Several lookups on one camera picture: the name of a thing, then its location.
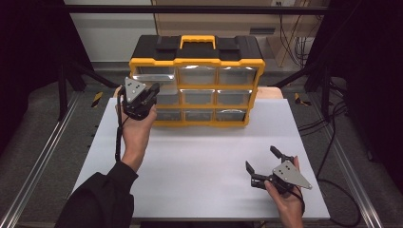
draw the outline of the silver metal plate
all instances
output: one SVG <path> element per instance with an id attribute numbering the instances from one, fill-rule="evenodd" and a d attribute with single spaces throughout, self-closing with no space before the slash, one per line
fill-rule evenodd
<path id="1" fill-rule="evenodd" d="M 307 189 L 312 189 L 312 185 L 299 173 L 297 168 L 290 161 L 285 161 L 274 168 L 273 173 L 283 181 Z"/>
<path id="2" fill-rule="evenodd" d="M 125 78 L 125 93 L 127 101 L 132 103 L 145 90 L 146 85 L 131 78 Z"/>

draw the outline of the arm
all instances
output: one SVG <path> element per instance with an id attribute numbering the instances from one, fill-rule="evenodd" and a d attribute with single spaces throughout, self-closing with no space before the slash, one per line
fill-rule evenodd
<path id="1" fill-rule="evenodd" d="M 94 174 L 68 199 L 55 227 L 128 227 L 134 199 L 130 188 L 138 175 L 148 145 L 151 126 L 157 117 L 153 106 L 142 121 L 127 119 L 123 137 L 125 153 L 107 175 Z"/>
<path id="2" fill-rule="evenodd" d="M 299 170 L 298 157 L 294 158 L 294 164 Z M 278 208 L 279 218 L 285 228 L 303 227 L 301 202 L 291 194 L 281 196 L 272 183 L 265 181 L 264 185 Z M 300 192 L 294 187 L 293 192 L 300 196 Z"/>

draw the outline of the yellow storage box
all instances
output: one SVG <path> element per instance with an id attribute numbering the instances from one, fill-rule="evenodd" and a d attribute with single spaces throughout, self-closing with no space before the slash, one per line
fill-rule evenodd
<path id="1" fill-rule="evenodd" d="M 143 35 L 129 66 L 161 85 L 155 125 L 245 126 L 264 61 L 254 36 Z"/>

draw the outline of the gray floor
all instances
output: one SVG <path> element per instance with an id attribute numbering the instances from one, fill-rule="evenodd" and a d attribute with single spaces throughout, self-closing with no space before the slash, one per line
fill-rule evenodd
<path id="1" fill-rule="evenodd" d="M 262 86 L 272 84 L 290 74 L 291 71 L 286 72 L 281 69 L 267 70 L 262 76 L 260 84 Z M 124 70 L 116 69 L 100 72 L 108 79 L 119 84 L 128 73 Z M 35 227 L 33 225 L 38 225 L 35 222 L 41 222 L 36 227 L 46 227 L 45 224 L 51 227 L 78 177 L 93 135 L 96 133 L 96 127 L 102 118 L 107 98 L 113 93 L 113 89 L 106 88 L 87 77 L 86 81 L 88 83 L 86 91 L 81 94 L 71 121 L 21 214 L 19 227 L 27 227 L 27 223 L 28 227 Z M 298 126 L 312 123 L 320 118 L 312 105 L 295 103 L 296 92 L 304 102 L 310 102 L 311 95 L 316 95 L 306 94 L 303 91 L 303 82 L 304 79 L 302 78 L 282 89 L 284 97 L 289 101 Z M 94 96 L 99 91 L 103 91 L 104 95 L 97 107 L 91 107 Z M 330 100 L 333 104 L 341 101 L 334 93 L 332 93 Z M 56 84 L 45 86 L 31 93 L 29 110 L 6 151 L 0 157 L 0 173 L 2 174 L 0 175 L 0 216 L 4 216 L 11 206 L 31 167 L 35 164 L 46 144 L 50 133 L 56 125 L 58 108 Z M 301 135 L 309 132 L 309 130 L 301 132 Z M 368 161 L 366 148 L 348 116 L 343 114 L 337 116 L 336 135 L 361 179 L 384 227 L 403 227 L 403 196 L 390 180 L 383 165 Z M 310 163 L 314 171 L 317 171 L 329 142 L 324 129 L 301 138 Z M 321 177 L 336 182 L 346 190 L 349 189 L 333 151 L 325 163 Z M 332 218 L 343 223 L 353 222 L 357 211 L 352 202 L 329 184 L 321 183 L 320 187 Z M 169 227 L 170 225 L 166 223 L 158 226 Z M 192 225 L 195 227 L 243 226 L 243 224 L 234 226 L 234 224 L 230 223 L 217 224 L 208 222 Z M 306 223 L 306 226 L 338 227 L 330 221 L 310 221 Z M 272 221 L 268 227 L 278 227 L 278 222 Z M 360 227 L 366 227 L 363 220 L 360 222 Z"/>

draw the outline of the black curtain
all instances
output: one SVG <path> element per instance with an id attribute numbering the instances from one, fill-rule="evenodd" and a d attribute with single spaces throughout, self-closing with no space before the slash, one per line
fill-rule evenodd
<path id="1" fill-rule="evenodd" d="M 332 1 L 342 6 L 346 1 Z M 340 26 L 327 18 L 318 32 L 311 61 Z M 346 102 L 371 159 L 383 162 L 403 192 L 403 2 L 362 0 L 328 61 L 332 77 L 347 82 Z"/>
<path id="2" fill-rule="evenodd" d="M 75 90 L 85 84 L 70 63 L 93 69 L 69 13 L 44 10 L 45 4 L 65 3 L 4 0 L 0 5 L 0 154 L 28 108 L 29 94 L 57 82 L 61 64 Z"/>

